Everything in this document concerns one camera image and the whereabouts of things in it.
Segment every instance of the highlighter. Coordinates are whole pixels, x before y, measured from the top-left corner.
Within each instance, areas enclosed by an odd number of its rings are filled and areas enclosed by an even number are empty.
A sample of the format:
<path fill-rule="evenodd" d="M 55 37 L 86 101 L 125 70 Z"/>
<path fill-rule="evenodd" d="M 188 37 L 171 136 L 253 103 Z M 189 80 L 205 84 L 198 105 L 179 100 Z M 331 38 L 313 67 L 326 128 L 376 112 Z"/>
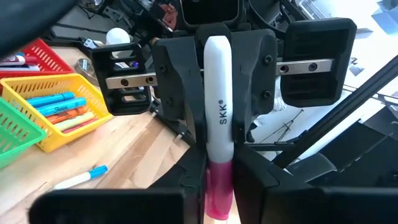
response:
<path fill-rule="evenodd" d="M 93 118 L 93 119 L 91 119 L 91 120 L 89 120 L 89 121 L 86 121 L 86 122 L 84 122 L 84 123 L 79 124 L 78 126 L 75 126 L 75 127 L 69 128 L 69 129 L 66 129 L 66 130 L 64 130 L 64 131 L 62 131 L 62 132 L 63 132 L 64 134 L 68 134 L 68 133 L 70 133 L 70 132 L 72 132 L 72 131 L 74 131 L 74 130 L 77 130 L 77 129 L 81 128 L 81 127 L 86 126 L 87 124 L 91 124 L 92 122 L 94 122 L 94 121 L 96 121 L 96 120 L 98 120 L 98 119 Z"/>
<path fill-rule="evenodd" d="M 70 119 L 73 117 L 76 117 L 78 115 L 81 115 L 83 113 L 86 113 L 88 110 L 87 106 L 81 106 L 79 108 L 75 108 L 73 110 L 68 110 L 61 112 L 59 114 L 51 115 L 49 117 L 46 117 L 48 121 L 50 121 L 52 124 L 57 124 L 61 121 L 65 121 L 66 119 Z"/>
<path fill-rule="evenodd" d="M 84 97 L 75 98 L 72 100 L 62 101 L 53 103 L 50 105 L 36 108 L 43 116 L 50 116 L 53 114 L 61 113 L 67 110 L 72 110 L 81 106 L 86 105 L 86 99 Z"/>
<path fill-rule="evenodd" d="M 79 124 L 84 123 L 84 122 L 86 122 L 88 120 L 91 120 L 93 118 L 94 118 L 93 112 L 87 112 L 85 114 L 78 115 L 78 116 L 76 116 L 74 118 L 70 118 L 70 119 L 68 119 L 66 121 L 59 122 L 59 123 L 55 124 L 54 126 L 56 128 L 58 128 L 58 130 L 64 131 L 66 129 L 78 126 Z"/>
<path fill-rule="evenodd" d="M 203 52 L 207 155 L 205 210 L 227 220 L 233 201 L 232 52 L 225 36 L 211 36 Z"/>
<path fill-rule="evenodd" d="M 58 103 L 65 100 L 71 100 L 75 97 L 75 94 L 72 92 L 65 92 L 61 94 L 55 94 L 50 96 L 43 96 L 43 97 L 35 97 L 26 100 L 30 105 L 34 108 L 38 108 L 45 105 L 50 105 L 52 103 Z"/>

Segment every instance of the plastic basket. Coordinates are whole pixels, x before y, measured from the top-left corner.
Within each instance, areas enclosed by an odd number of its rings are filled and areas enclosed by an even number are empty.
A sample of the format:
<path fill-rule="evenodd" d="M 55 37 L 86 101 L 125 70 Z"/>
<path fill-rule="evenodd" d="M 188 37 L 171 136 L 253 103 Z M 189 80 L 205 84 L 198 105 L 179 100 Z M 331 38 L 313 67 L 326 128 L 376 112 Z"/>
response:
<path fill-rule="evenodd" d="M 0 168 L 3 168 L 29 146 L 43 140 L 45 132 L 2 98 L 0 108 Z"/>
<path fill-rule="evenodd" d="M 112 118 L 108 113 L 102 94 L 79 74 L 47 75 L 41 77 L 5 78 L 0 81 L 4 86 L 2 97 L 13 107 L 41 127 L 47 137 L 37 143 L 45 152 L 54 149 L 98 128 Z M 50 121 L 41 115 L 25 99 L 46 96 L 72 91 L 76 97 L 85 97 L 88 111 L 95 114 L 96 121 L 81 127 L 75 131 L 64 134 Z"/>
<path fill-rule="evenodd" d="M 64 62 L 43 40 L 37 39 L 26 46 L 22 52 L 37 58 L 39 72 L 0 71 L 0 79 L 12 77 L 29 77 L 40 75 L 59 75 L 73 73 L 73 69 Z"/>

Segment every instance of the red basket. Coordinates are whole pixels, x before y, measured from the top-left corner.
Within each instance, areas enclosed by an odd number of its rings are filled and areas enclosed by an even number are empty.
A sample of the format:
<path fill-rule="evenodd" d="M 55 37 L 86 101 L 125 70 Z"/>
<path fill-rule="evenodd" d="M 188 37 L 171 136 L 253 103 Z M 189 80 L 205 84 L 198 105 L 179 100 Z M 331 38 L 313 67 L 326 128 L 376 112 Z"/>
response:
<path fill-rule="evenodd" d="M 30 77 L 40 75 L 60 75 L 73 73 L 73 69 L 65 63 L 43 40 L 37 39 L 26 46 L 22 52 L 37 58 L 39 72 L 0 71 L 0 79 L 12 77 Z"/>

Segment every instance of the green basket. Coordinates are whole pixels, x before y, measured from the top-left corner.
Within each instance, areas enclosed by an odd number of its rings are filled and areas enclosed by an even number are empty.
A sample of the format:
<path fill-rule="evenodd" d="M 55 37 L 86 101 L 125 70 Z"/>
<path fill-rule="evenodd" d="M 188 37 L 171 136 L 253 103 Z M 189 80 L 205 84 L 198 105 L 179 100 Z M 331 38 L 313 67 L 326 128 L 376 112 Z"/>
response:
<path fill-rule="evenodd" d="M 0 169 L 44 138 L 44 130 L 0 97 Z"/>

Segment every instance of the wooden table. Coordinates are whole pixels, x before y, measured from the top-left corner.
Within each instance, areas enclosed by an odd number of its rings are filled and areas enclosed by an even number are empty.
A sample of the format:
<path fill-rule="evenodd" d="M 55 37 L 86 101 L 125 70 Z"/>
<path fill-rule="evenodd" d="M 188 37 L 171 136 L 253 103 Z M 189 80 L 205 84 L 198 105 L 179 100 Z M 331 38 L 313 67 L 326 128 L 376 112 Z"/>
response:
<path fill-rule="evenodd" d="M 71 66 L 85 57 L 77 49 L 54 50 Z M 38 196 L 94 166 L 107 165 L 109 171 L 75 189 L 146 188 L 164 175 L 187 149 L 183 140 L 149 112 L 115 117 L 96 131 L 49 154 L 32 146 L 17 161 L 0 170 L 0 223 L 28 223 L 27 211 Z M 205 216 L 206 224 L 214 222 L 220 221 Z M 240 223 L 235 203 L 228 220 L 231 223 Z"/>

